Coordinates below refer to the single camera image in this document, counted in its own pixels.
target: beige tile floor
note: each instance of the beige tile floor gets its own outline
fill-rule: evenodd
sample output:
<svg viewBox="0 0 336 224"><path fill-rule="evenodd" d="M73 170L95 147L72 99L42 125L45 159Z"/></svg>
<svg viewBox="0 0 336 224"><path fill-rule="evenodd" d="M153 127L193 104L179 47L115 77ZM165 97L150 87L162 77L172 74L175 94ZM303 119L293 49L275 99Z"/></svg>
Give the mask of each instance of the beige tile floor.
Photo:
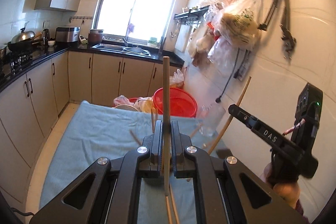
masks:
<svg viewBox="0 0 336 224"><path fill-rule="evenodd" d="M61 140L65 129L67 128L78 107L78 104L73 103L69 103L65 107L55 127L51 131L45 145L43 146L31 177L26 200L26 212L37 213L39 210L42 188L49 165L53 159L53 155L55 154L59 141ZM29 223L30 219L31 217L26 217L26 223Z"/></svg>

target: metal pivot bolt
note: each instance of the metal pivot bolt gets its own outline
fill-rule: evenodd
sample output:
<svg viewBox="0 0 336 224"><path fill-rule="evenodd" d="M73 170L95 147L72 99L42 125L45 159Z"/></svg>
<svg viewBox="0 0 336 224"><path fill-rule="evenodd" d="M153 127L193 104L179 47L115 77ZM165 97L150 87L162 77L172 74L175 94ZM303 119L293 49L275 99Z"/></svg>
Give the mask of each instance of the metal pivot bolt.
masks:
<svg viewBox="0 0 336 224"><path fill-rule="evenodd" d="M236 163L237 163L237 158L236 158L236 157L233 157L233 156L230 156L230 157L227 157L227 158L226 158L226 161L227 161L229 164L236 164Z"/></svg>
<svg viewBox="0 0 336 224"><path fill-rule="evenodd" d="M97 162L98 162L99 165L105 165L105 164L107 164L108 161L109 160L107 158L101 157L101 158L98 159Z"/></svg>
<svg viewBox="0 0 336 224"><path fill-rule="evenodd" d="M144 154L148 151L147 147L145 146L140 146L138 147L137 151L140 153L140 154Z"/></svg>
<svg viewBox="0 0 336 224"><path fill-rule="evenodd" d="M194 147L194 146L188 146L187 148L186 148L186 150L187 150L187 152L189 152L189 153L195 153L196 151L197 151L197 148L196 147Z"/></svg>

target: light blue cloth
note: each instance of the light blue cloth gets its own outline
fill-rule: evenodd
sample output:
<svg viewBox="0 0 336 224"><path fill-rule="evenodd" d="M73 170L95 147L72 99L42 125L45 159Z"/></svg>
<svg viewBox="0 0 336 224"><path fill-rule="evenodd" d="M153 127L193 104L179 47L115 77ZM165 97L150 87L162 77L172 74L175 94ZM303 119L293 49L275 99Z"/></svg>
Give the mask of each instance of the light blue cloth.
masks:
<svg viewBox="0 0 336 224"><path fill-rule="evenodd" d="M193 118L172 117L178 121L180 133L190 135L197 127ZM70 121L51 161L40 200L46 205L78 175L99 157L116 159L138 147L129 131L143 140L152 134L151 115L82 102ZM195 146L202 147L208 138L197 133L192 138ZM182 224L195 224L193 182L170 177L176 206ZM142 180L138 224L167 224L163 185L153 186Z"/></svg>

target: black countertop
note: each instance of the black countertop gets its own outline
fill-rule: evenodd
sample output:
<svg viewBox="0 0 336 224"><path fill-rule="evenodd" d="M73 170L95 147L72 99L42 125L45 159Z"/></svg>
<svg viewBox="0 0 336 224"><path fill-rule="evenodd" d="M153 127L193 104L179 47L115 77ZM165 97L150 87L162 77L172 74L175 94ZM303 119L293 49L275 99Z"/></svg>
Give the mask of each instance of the black countertop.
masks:
<svg viewBox="0 0 336 224"><path fill-rule="evenodd" d="M7 62L3 65L2 71L6 75L5 78L0 80L0 92L3 91L6 87L8 87L11 83L13 83L16 79L18 79L20 76L24 75L29 70L35 68L36 66L42 64L43 62L63 53L66 51L74 51L74 52L89 52L89 53L96 53L96 54L104 54L104 55L113 55L113 56L120 56L125 58L131 58L131 59L137 59L137 60L143 60L153 63L163 63L163 56L169 56L170 57L170 65L178 68L182 68L184 61L178 57L173 52L163 51L161 56L158 56L158 49L156 48L150 48L150 47L143 47L144 49L150 51L150 56L139 56L139 55L133 55L128 54L124 52L109 52L109 51L103 51L98 50L95 48L92 48L95 44L80 44L77 42L74 43L57 43L53 47L48 47L45 49L39 49L36 48L33 51L33 60L29 63L24 65L20 70L16 71L15 73L11 72L11 66Z"/></svg>

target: window pane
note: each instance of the window pane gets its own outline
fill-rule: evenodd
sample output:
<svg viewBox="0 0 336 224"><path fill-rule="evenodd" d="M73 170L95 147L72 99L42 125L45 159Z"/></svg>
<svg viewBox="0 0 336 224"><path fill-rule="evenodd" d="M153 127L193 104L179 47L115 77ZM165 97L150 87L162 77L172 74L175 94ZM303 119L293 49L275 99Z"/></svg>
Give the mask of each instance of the window pane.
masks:
<svg viewBox="0 0 336 224"><path fill-rule="evenodd" d="M126 35L126 30L135 0L104 0L101 6L98 29L104 33Z"/></svg>
<svg viewBox="0 0 336 224"><path fill-rule="evenodd" d="M129 36L149 40L156 37L160 41L170 16L173 0L136 0L130 23L134 32Z"/></svg>

